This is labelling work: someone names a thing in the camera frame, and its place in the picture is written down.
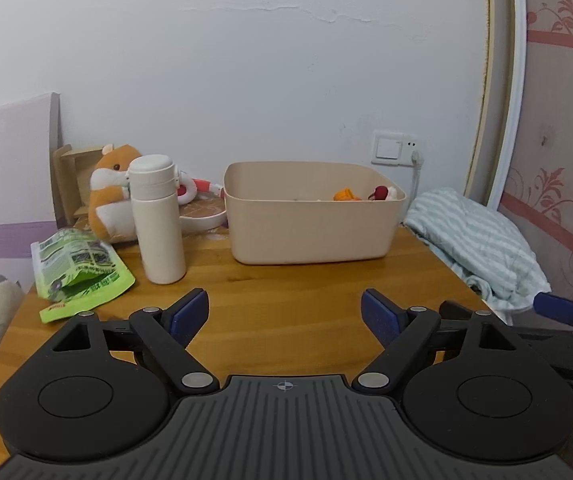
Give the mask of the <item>cardboard box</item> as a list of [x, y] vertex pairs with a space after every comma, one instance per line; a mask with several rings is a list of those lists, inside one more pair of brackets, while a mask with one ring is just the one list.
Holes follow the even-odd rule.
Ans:
[[55, 182], [66, 226], [82, 226], [88, 216], [90, 178], [102, 157], [101, 146], [74, 150], [65, 144], [53, 152]]

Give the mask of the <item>white wall switch socket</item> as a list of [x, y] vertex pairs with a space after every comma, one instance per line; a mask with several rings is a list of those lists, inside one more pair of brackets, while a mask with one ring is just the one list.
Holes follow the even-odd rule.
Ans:
[[424, 150], [424, 142], [410, 133], [373, 131], [371, 162], [380, 166], [413, 166], [413, 154]]

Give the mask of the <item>pink purple board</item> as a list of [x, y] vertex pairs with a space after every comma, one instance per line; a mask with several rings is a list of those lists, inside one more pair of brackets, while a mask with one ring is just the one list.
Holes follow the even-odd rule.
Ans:
[[0, 274], [32, 286], [30, 245], [58, 229], [51, 171], [59, 147], [60, 96], [48, 93], [0, 107]]

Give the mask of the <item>striped light blue blanket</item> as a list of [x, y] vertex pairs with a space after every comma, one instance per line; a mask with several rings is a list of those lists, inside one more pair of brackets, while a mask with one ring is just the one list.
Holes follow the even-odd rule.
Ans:
[[452, 188], [415, 198], [404, 226], [507, 324], [533, 307], [538, 294], [551, 291], [518, 227]]

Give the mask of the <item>white red headphones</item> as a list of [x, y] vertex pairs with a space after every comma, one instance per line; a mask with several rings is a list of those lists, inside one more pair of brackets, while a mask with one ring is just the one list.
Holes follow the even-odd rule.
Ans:
[[190, 204], [198, 197], [198, 194], [224, 196], [224, 188], [220, 184], [209, 180], [193, 179], [189, 174], [181, 170], [176, 171], [176, 181], [178, 184], [177, 200], [179, 206]]

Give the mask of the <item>beige plastic storage bin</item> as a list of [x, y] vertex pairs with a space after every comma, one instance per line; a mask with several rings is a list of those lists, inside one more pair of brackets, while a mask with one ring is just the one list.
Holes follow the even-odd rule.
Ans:
[[[379, 185], [398, 200], [372, 202]], [[337, 202], [350, 188], [356, 202]], [[224, 173], [232, 255], [244, 264], [307, 264], [381, 258], [407, 195], [372, 168], [341, 162], [235, 162]]]

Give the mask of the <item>green snack bag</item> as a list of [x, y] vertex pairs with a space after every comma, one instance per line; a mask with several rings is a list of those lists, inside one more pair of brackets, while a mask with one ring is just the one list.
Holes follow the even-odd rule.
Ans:
[[30, 245], [39, 312], [49, 324], [92, 311], [125, 294], [136, 279], [115, 249], [89, 231], [62, 229]]

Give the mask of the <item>cream insulated bottle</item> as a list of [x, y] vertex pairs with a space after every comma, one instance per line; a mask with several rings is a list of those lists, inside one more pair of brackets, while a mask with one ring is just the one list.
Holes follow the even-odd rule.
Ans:
[[177, 200], [176, 166], [166, 155], [143, 155], [129, 165], [128, 181], [146, 277], [159, 285], [180, 281], [187, 266]]

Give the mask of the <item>white door frame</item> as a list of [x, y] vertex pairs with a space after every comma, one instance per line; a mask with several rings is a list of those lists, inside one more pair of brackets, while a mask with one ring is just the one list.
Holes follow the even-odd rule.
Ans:
[[486, 0], [483, 96], [465, 196], [500, 204], [515, 149], [526, 66], [526, 0]]

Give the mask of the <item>round beige tray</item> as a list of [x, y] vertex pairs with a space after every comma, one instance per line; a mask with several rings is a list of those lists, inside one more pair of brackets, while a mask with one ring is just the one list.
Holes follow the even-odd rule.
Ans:
[[183, 233], [202, 233], [222, 226], [227, 220], [224, 200], [204, 197], [179, 208]]

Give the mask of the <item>orange plastic bottle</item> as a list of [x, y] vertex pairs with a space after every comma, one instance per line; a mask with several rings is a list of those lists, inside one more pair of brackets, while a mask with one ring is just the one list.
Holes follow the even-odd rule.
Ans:
[[333, 199], [337, 202], [356, 202], [356, 200], [360, 200], [360, 197], [354, 194], [350, 188], [343, 188], [333, 195]]

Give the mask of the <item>white kitty plush toy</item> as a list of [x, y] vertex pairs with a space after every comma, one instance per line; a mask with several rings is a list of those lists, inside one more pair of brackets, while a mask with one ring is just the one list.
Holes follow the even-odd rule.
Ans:
[[368, 196], [372, 202], [385, 202], [386, 200], [398, 200], [397, 188], [395, 186], [379, 185]]

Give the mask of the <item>orange hamster plush toy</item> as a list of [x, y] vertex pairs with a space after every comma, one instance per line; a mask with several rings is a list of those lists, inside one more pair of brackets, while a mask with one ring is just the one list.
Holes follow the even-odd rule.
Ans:
[[102, 157], [90, 177], [88, 222], [96, 237], [108, 244], [137, 240], [130, 203], [130, 164], [141, 153], [129, 144], [102, 148]]

